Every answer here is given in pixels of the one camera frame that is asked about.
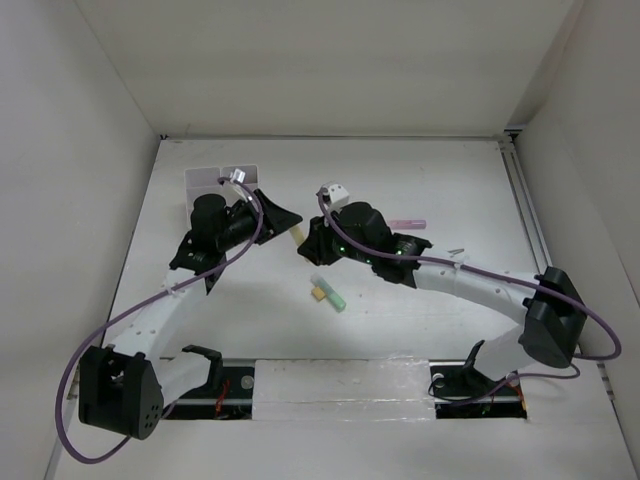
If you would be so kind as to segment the pink highlighter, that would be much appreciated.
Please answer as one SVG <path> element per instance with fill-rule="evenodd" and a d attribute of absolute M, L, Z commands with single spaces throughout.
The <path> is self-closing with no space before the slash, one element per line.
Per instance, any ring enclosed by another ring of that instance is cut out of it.
<path fill-rule="evenodd" d="M 394 230 L 424 230 L 427 226 L 423 219 L 390 220 L 389 226 Z"/>

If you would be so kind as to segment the aluminium rail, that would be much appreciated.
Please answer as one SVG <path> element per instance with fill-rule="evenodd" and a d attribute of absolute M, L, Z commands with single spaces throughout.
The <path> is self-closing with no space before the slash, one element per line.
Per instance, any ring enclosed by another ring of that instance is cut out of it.
<path fill-rule="evenodd" d="M 507 129 L 496 141 L 536 268 L 543 273 L 552 261 L 519 160 L 515 140 L 520 133 L 519 129 Z"/>

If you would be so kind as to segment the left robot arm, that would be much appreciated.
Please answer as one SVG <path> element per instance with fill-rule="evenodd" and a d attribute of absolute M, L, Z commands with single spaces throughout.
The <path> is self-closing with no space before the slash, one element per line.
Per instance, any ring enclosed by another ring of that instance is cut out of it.
<path fill-rule="evenodd" d="M 245 241 L 262 245 L 301 221 L 261 190 L 233 205 L 219 194 L 198 197 L 191 228 L 169 264 L 163 298 L 144 306 L 108 346 L 92 346 L 82 355 L 80 421 L 144 440 L 184 394 L 216 394 L 223 384 L 220 352 L 187 345 L 168 362 L 162 361 L 163 352 L 213 290 L 229 250 Z"/>

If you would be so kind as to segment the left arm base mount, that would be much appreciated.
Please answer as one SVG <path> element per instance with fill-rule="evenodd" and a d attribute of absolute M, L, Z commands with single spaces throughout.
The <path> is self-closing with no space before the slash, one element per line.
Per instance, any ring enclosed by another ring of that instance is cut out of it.
<path fill-rule="evenodd" d="M 217 387 L 203 386 L 180 397 L 164 414 L 168 420 L 251 420 L 255 363 L 224 364 Z"/>

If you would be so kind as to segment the yellow highlighter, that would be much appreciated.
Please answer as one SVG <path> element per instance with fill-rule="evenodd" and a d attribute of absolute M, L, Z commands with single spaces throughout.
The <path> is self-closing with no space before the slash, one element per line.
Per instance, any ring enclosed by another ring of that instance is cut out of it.
<path fill-rule="evenodd" d="M 289 233 L 297 247 L 301 246 L 304 243 L 306 237 L 304 235 L 304 232 L 298 225 L 290 228 Z"/>

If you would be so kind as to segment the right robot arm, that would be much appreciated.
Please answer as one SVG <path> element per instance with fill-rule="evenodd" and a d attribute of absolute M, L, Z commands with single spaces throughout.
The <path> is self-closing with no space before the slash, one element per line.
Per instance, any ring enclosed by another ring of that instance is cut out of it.
<path fill-rule="evenodd" d="M 494 339 L 478 340 L 450 375 L 473 393 L 486 393 L 535 363 L 555 370 L 573 365 L 586 314 L 561 270 L 513 277 L 482 269 L 460 254 L 434 249 L 426 239 L 393 231 L 366 202 L 327 209 L 312 218 L 297 252 L 315 266 L 350 259 L 388 283 L 450 295 L 511 320 L 513 328 Z"/>

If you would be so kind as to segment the green highlighter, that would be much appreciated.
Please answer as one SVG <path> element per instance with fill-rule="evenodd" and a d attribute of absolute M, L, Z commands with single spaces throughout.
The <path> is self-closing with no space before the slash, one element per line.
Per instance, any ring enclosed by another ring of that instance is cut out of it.
<path fill-rule="evenodd" d="M 323 300 L 327 300 L 336 312 L 341 313 L 346 309 L 346 301 L 335 291 L 335 289 L 324 277 L 317 273 L 314 273 L 311 275 L 310 281 L 313 285 L 313 288 L 319 287 L 325 292 L 326 297 Z"/>

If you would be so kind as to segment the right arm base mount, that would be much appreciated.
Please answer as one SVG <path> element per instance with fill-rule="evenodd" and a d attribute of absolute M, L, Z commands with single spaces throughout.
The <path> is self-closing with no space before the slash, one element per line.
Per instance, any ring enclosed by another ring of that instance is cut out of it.
<path fill-rule="evenodd" d="M 524 395 L 517 382 L 489 380 L 461 364 L 430 367 L 427 393 L 437 420 L 526 419 Z"/>

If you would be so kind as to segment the yellow eraser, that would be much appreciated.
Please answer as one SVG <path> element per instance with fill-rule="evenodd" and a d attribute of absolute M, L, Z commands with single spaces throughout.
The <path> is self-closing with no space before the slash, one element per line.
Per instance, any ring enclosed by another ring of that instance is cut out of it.
<path fill-rule="evenodd" d="M 319 287 L 314 287 L 311 294 L 317 301 L 322 301 L 326 297 L 325 292 Z"/>

